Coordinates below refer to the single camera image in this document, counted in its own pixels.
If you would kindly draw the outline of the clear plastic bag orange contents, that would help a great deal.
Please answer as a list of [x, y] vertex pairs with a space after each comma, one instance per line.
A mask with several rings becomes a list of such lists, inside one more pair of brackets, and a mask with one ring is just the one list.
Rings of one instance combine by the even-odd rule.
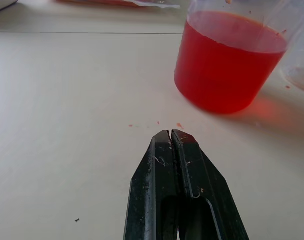
[[157, 7], [179, 9], [180, 5], [177, 0], [55, 0], [59, 3], [72, 3], [79, 5], [113, 5], [125, 7]]

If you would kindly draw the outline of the small clear plastic cup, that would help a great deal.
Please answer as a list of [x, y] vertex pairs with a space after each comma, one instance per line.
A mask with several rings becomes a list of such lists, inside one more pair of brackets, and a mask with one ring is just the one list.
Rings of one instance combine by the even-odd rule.
[[292, 24], [284, 34], [289, 48], [280, 67], [280, 75], [291, 85], [304, 91], [304, 17]]

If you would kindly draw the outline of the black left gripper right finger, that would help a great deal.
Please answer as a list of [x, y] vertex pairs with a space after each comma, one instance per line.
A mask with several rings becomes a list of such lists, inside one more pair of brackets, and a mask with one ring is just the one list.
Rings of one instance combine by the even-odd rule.
[[249, 240], [224, 177], [193, 136], [171, 132], [181, 188], [180, 240]]

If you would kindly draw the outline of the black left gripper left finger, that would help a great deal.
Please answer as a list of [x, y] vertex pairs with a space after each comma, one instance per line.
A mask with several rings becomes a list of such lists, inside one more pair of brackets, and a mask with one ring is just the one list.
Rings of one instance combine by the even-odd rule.
[[176, 180], [169, 132], [162, 130], [131, 179], [123, 240], [177, 240]]

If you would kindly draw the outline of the beaker of red liquid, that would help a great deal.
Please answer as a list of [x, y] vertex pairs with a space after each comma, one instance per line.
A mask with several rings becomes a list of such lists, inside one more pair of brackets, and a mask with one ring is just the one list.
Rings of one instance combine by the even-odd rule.
[[304, 27], [304, 0], [190, 0], [174, 83], [197, 107], [245, 109]]

